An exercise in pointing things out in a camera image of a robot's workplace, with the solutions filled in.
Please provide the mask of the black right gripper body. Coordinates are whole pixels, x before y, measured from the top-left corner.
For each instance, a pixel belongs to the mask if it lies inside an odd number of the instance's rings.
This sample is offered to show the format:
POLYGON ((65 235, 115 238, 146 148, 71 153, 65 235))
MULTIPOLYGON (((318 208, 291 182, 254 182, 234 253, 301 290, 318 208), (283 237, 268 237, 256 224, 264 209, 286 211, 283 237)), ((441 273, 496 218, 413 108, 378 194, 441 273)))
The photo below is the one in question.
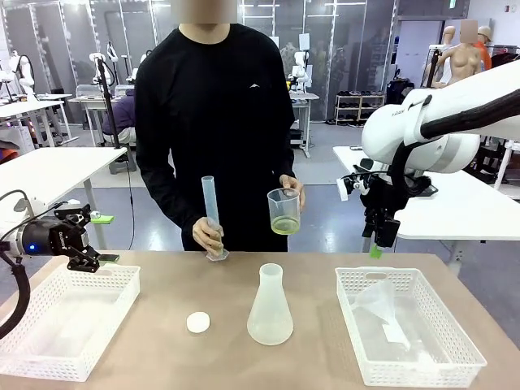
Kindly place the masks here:
POLYGON ((360 200, 365 206, 365 219, 374 222, 378 217, 392 219, 395 213, 403 210, 409 200, 406 192, 389 184, 378 175, 369 175, 362 181, 365 189, 360 200))

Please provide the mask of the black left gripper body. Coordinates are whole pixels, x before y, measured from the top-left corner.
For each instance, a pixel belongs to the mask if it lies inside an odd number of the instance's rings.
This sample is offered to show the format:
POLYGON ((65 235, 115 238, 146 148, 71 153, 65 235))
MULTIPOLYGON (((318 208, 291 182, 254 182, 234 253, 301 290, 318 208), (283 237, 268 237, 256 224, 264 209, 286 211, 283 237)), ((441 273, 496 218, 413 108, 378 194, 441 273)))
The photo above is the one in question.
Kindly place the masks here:
POLYGON ((76 256, 90 249, 85 229, 88 219, 60 220, 45 217, 27 223, 22 230, 24 253, 33 256, 76 256))

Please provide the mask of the person's left hand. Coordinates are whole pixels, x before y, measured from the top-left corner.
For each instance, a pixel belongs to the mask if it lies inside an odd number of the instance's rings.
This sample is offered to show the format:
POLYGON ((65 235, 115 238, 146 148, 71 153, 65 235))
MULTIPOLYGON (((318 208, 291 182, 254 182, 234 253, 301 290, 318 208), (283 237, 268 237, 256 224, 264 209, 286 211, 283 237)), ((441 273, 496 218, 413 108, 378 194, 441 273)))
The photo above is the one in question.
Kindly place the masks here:
POLYGON ((285 175, 285 174, 280 176, 279 182, 283 189, 291 189, 291 190, 298 192, 300 211, 303 211, 305 204, 306 204, 306 195, 305 195, 303 183, 300 182, 295 177, 285 175))

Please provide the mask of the person's right hand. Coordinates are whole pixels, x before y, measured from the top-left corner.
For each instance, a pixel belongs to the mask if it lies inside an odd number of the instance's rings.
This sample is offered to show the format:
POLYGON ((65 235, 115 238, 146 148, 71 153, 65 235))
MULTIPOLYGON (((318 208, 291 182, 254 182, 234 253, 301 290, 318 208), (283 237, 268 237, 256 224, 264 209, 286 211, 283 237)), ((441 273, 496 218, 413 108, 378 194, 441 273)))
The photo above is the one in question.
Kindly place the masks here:
POLYGON ((200 218, 192 228, 193 239, 212 257, 223 254, 223 229, 211 227, 207 217, 200 218))

